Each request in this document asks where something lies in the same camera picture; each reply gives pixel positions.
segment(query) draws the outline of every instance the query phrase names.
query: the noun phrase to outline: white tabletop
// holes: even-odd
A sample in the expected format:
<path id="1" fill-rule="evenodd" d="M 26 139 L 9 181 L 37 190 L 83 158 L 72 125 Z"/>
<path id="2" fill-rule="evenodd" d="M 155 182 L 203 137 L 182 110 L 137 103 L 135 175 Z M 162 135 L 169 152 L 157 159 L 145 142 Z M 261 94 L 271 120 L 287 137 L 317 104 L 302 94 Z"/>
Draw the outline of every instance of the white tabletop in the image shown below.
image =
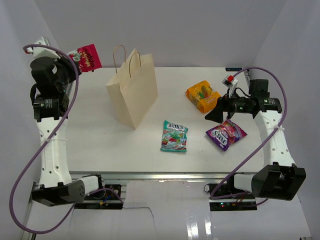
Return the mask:
<path id="1" fill-rule="evenodd" d="M 205 133 L 218 123 L 205 120 L 187 99 L 186 90 L 203 80 L 221 95 L 226 93 L 222 80 L 232 72 L 223 67 L 156 67 L 158 99 L 137 130 L 115 118 L 106 89 L 114 74 L 114 68 L 101 68 L 80 76 L 67 127 L 72 172 L 228 173 L 261 143 L 252 115 L 236 113 L 231 120 L 248 136 L 223 152 Z M 244 74 L 237 79 L 248 92 Z M 186 153 L 160 151 L 165 120 L 189 128 Z M 254 173 L 262 167 L 261 150 L 240 171 Z"/>

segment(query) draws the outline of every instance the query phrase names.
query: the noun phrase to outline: snack package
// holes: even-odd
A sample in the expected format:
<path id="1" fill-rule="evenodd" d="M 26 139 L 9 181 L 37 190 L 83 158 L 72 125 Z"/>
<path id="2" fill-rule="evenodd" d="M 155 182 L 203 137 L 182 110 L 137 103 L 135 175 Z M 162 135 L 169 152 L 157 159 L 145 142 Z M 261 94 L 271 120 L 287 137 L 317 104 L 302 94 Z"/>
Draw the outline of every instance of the snack package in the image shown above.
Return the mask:
<path id="1" fill-rule="evenodd" d="M 207 113 L 214 109 L 217 105 L 218 98 L 221 97 L 217 91 L 212 89 L 206 80 L 188 88 L 185 94 L 202 113 Z"/>
<path id="2" fill-rule="evenodd" d="M 234 144 L 247 136 L 245 131 L 229 119 L 205 133 L 224 151 L 227 151 L 231 144 Z"/>
<path id="3" fill-rule="evenodd" d="M 164 121 L 161 150 L 165 152 L 186 152 L 188 128 Z"/>
<path id="4" fill-rule="evenodd" d="M 68 52 L 73 61 L 79 64 L 82 73 L 91 72 L 102 68 L 96 47 L 94 44 L 83 46 L 77 50 Z"/>

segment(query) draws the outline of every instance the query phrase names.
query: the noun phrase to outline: green candy bag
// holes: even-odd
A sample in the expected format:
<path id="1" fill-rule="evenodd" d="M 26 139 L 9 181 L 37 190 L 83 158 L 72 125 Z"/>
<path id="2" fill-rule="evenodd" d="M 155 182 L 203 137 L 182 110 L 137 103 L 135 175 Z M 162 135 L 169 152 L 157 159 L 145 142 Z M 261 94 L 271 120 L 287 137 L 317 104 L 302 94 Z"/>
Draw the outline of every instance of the green candy bag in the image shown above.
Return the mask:
<path id="1" fill-rule="evenodd" d="M 164 121 L 160 149 L 164 152 L 186 152 L 187 131 L 185 126 Z"/>

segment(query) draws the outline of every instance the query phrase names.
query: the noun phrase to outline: white wall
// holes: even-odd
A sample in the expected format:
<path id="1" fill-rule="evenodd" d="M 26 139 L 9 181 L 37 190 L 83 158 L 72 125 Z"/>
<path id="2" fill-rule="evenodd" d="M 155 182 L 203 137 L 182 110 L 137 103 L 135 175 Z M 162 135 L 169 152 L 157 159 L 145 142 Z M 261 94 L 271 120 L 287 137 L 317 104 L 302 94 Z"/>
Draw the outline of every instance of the white wall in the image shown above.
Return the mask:
<path id="1" fill-rule="evenodd" d="M 124 44 L 156 66 L 250 66 L 286 0 L 35 0 L 63 51 Z M 117 62 L 123 62 L 119 50 Z"/>
<path id="2" fill-rule="evenodd" d="M 22 231 L 10 217 L 9 195 L 14 181 L 39 148 L 30 88 L 30 55 L 22 47 L 47 36 L 57 46 L 33 0 L 0 0 L 0 239 L 17 240 Z M 14 201 L 18 219 L 25 219 L 33 181 L 39 180 L 40 159 L 21 180 Z"/>
<path id="3" fill-rule="evenodd" d="M 320 239 L 319 26 L 319 0 L 288 0 L 253 63 L 275 73 L 284 85 L 288 113 L 283 125 L 292 157 L 306 170 L 298 196 L 315 240 Z M 273 79 L 253 73 L 270 79 L 272 96 L 281 98 Z"/>

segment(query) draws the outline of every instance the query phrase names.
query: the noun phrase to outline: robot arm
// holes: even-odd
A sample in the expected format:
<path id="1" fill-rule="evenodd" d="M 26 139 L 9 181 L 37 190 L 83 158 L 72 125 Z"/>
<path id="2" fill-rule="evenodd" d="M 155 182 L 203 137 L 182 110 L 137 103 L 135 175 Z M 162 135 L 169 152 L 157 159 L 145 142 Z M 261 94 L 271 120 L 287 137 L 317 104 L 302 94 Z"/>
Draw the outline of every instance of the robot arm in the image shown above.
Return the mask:
<path id="1" fill-rule="evenodd" d="M 48 140 L 68 109 L 66 89 L 75 80 L 75 73 L 69 60 L 50 50 L 46 52 L 45 48 L 41 48 L 41 51 L 38 49 L 40 48 L 30 49 L 35 57 L 30 64 L 31 74 L 36 81 L 31 88 L 30 97 L 41 144 L 49 142 L 41 152 L 39 188 L 32 191 L 32 199 L 49 207 L 81 203 L 87 194 L 104 187 L 102 177 L 99 174 L 89 175 L 72 181 L 66 150 L 68 119 Z M 35 97 L 36 88 L 40 94 Z"/>
<path id="2" fill-rule="evenodd" d="M 263 142 L 278 128 L 282 117 L 280 101 L 270 98 L 268 80 L 251 80 L 250 98 L 237 95 L 233 79 L 225 78 L 223 83 L 229 91 L 218 99 L 215 109 L 206 115 L 205 119 L 222 123 L 223 112 L 228 113 L 229 119 L 234 113 L 252 114 Z M 263 146 L 263 153 L 264 168 L 256 174 L 236 173 L 229 182 L 231 188 L 248 191 L 259 198 L 292 200 L 305 180 L 306 172 L 304 168 L 297 167 L 291 157 L 281 126 Z"/>

